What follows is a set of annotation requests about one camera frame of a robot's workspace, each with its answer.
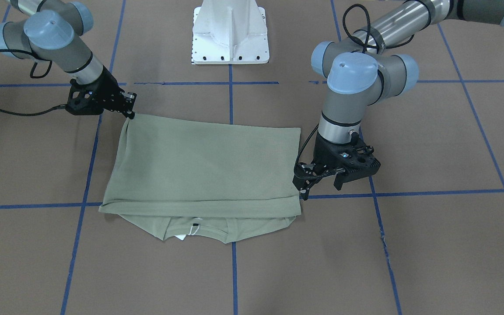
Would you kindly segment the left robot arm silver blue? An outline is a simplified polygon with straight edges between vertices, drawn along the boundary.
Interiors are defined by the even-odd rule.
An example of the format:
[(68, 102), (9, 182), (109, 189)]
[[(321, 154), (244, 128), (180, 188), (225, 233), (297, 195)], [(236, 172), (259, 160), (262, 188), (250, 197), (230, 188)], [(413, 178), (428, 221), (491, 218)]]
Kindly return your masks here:
[(453, 19), (504, 27), (504, 0), (405, 0), (398, 8), (350, 32), (340, 42), (321, 42), (311, 56), (312, 69), (327, 80), (328, 93), (315, 136), (313, 160), (295, 163), (293, 184), (301, 199), (314, 185), (334, 177), (341, 190), (346, 182), (373, 176), (381, 164), (374, 148), (360, 136), (368, 106), (412, 89), (419, 78), (415, 59), (406, 54), (385, 56), (387, 49), (408, 44), (417, 32)]

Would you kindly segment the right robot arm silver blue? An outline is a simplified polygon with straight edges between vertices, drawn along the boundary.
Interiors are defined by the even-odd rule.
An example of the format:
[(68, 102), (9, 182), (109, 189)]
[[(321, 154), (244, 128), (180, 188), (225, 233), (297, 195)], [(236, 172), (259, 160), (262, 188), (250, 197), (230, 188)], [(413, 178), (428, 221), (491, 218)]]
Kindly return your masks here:
[(94, 25), (93, 16), (84, 4), (11, 0), (10, 5), (28, 18), (0, 23), (1, 52), (36, 63), (52, 62), (70, 75), (71, 87), (63, 108), (72, 115), (100, 115), (108, 110), (134, 118), (136, 94), (118, 85), (81, 38)]

